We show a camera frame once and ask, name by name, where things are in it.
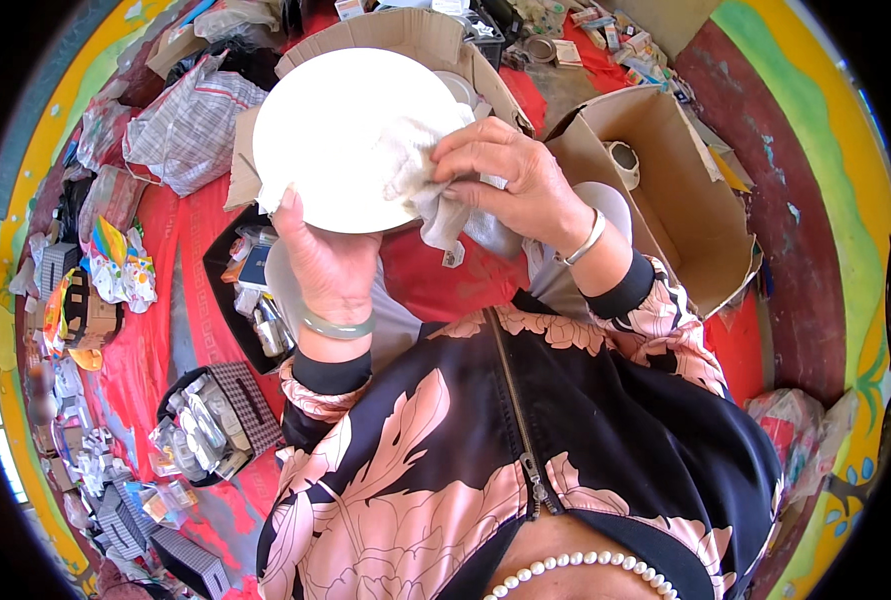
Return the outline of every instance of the zipper pull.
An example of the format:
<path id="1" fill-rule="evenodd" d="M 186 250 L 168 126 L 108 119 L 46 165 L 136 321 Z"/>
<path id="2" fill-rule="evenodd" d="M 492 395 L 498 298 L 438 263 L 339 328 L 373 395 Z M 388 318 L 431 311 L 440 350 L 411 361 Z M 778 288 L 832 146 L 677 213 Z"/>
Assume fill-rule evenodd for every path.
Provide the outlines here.
<path id="1" fill-rule="evenodd" d="M 532 482 L 532 496 L 535 502 L 545 502 L 549 499 L 548 490 L 542 485 L 542 478 L 538 474 L 538 468 L 535 466 L 535 457 L 532 452 L 523 452 L 518 457 L 519 462 L 525 468 L 525 473 L 529 475 L 529 481 Z"/>

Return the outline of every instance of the checkered bag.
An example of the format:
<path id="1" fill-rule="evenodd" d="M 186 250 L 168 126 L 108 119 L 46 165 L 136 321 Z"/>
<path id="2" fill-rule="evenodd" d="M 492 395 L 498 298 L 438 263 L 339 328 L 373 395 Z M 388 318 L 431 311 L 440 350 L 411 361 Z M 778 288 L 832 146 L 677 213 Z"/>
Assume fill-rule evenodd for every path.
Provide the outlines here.
<path id="1" fill-rule="evenodd" d="M 126 165 L 146 165 L 161 180 L 153 184 L 168 184 L 179 197 L 228 173 L 235 116 L 269 95 L 238 73 L 219 71 L 227 54 L 203 56 L 128 123 L 122 138 Z"/>
<path id="2" fill-rule="evenodd" d="M 220 600 L 231 589 L 219 557 L 183 534 L 160 527 L 151 535 L 151 544 L 165 569 L 199 596 Z"/>
<path id="3" fill-rule="evenodd" d="M 255 456 L 275 446 L 282 430 L 246 363 L 216 363 L 206 368 L 232 402 Z"/>

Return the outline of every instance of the pearl necklace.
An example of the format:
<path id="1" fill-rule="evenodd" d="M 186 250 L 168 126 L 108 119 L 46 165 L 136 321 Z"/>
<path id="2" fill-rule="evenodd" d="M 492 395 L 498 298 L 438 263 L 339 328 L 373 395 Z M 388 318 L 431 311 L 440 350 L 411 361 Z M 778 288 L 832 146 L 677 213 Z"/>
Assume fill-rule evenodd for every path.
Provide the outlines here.
<path id="1" fill-rule="evenodd" d="M 642 560 L 638 560 L 633 556 L 625 556 L 621 552 L 612 554 L 605 552 L 575 552 L 573 554 L 559 554 L 559 557 L 550 556 L 545 560 L 536 560 L 529 565 L 529 568 L 518 570 L 514 575 L 506 577 L 504 582 L 492 589 L 491 594 L 487 594 L 482 600 L 498 600 L 509 594 L 509 590 L 518 588 L 520 583 L 524 583 L 532 579 L 532 576 L 538 576 L 545 571 L 551 571 L 558 567 L 568 567 L 570 564 L 575 565 L 615 565 L 623 570 L 631 571 L 636 575 L 640 575 L 643 581 L 649 582 L 649 585 L 655 588 L 655 591 L 662 597 L 662 600 L 676 600 L 679 592 L 672 588 L 670 582 L 665 581 L 665 576 L 656 573 L 655 569 L 645 564 Z"/>

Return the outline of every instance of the white plate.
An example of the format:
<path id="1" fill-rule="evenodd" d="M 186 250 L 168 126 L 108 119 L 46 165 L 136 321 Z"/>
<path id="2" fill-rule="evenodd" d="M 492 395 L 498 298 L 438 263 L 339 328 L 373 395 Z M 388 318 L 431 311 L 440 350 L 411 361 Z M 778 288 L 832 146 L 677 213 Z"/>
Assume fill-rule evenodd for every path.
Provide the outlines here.
<path id="1" fill-rule="evenodd" d="M 376 142 L 397 120 L 463 126 L 448 87 L 429 69 L 376 48 L 320 54 L 271 90 L 255 122 L 252 150 L 264 198 L 281 198 L 295 182 L 305 221 L 344 234 L 398 227 L 417 214 L 389 201 L 374 168 Z M 455 125 L 451 126 L 454 115 Z"/>
<path id="2" fill-rule="evenodd" d="M 479 94 L 475 93 L 475 87 L 468 82 L 468 79 L 451 71 L 433 71 L 433 73 L 445 83 L 456 102 L 468 104 L 473 110 L 479 105 Z"/>

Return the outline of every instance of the woman's right hand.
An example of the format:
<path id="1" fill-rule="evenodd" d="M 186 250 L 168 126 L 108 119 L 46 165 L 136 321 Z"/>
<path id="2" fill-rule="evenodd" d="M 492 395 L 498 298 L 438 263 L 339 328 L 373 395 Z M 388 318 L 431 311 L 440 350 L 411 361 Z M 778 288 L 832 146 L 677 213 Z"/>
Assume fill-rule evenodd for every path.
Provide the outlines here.
<path id="1" fill-rule="evenodd" d="M 595 211 L 575 192 L 552 154 L 501 119 L 488 117 L 454 131 L 432 152 L 433 180 L 486 173 L 508 180 L 505 190 L 478 181 L 453 181 L 442 196 L 498 217 L 517 234 L 548 244 L 564 257 L 582 246 Z"/>

